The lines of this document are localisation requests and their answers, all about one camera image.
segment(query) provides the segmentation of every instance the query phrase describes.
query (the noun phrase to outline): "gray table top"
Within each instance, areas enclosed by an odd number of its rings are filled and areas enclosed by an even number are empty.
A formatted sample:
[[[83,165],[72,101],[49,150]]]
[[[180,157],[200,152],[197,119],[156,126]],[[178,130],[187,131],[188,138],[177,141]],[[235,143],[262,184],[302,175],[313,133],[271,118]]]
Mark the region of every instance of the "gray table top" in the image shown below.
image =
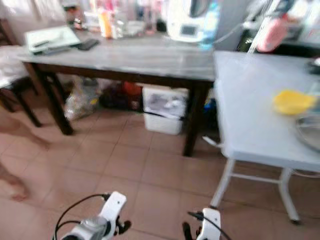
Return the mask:
[[[307,93],[319,76],[307,58],[215,52],[215,94],[224,147],[235,160],[320,172],[320,152],[296,136],[295,118],[279,114],[273,98],[285,89]]]
[[[117,40],[107,40],[90,32],[76,34],[81,40],[99,39],[101,44],[89,51],[74,48],[47,56],[33,56],[25,53],[20,55],[19,59],[28,63],[111,70],[195,81],[213,82],[216,78],[213,51],[204,51],[196,44],[173,41],[161,34]]]

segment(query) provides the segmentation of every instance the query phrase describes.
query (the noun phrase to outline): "yellow bowl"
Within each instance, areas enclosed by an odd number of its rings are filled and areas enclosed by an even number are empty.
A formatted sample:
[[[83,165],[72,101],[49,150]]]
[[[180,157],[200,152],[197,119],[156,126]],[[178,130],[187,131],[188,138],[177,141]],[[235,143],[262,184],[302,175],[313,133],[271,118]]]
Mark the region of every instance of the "yellow bowl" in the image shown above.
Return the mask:
[[[313,107],[316,101],[315,96],[305,95],[293,90],[284,90],[273,99],[275,109],[286,115],[302,114]]]

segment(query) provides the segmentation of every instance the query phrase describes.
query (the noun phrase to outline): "white trash bin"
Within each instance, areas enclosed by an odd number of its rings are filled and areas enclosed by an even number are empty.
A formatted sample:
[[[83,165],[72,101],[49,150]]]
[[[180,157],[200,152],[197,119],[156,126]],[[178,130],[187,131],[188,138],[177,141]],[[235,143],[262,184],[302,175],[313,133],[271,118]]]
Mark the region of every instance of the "white trash bin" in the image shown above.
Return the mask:
[[[145,86],[142,94],[145,128],[171,135],[181,133],[187,109],[188,90]]]

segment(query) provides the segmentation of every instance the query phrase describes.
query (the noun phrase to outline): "blue bottle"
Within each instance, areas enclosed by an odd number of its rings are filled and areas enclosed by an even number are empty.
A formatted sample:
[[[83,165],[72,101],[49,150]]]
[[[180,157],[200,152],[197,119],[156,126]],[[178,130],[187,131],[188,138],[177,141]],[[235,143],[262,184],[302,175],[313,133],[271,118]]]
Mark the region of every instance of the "blue bottle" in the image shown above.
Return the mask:
[[[216,0],[212,0],[206,13],[202,29],[202,41],[200,42],[200,47],[204,50],[209,50],[213,46],[219,23],[219,16],[220,5]]]

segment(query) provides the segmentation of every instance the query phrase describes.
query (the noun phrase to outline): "white table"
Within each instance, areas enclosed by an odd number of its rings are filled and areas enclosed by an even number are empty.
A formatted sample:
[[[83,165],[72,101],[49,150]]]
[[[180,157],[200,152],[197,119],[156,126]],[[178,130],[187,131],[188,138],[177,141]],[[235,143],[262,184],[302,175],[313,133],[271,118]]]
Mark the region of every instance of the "white table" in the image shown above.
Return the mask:
[[[295,136],[294,117],[274,110],[284,89],[308,92],[319,76],[307,73],[307,58],[216,51],[215,94],[227,163],[211,201],[217,207],[231,177],[277,184],[289,218],[300,219],[288,190],[293,169],[320,172],[320,153]],[[282,168],[280,179],[234,173],[236,161]]]

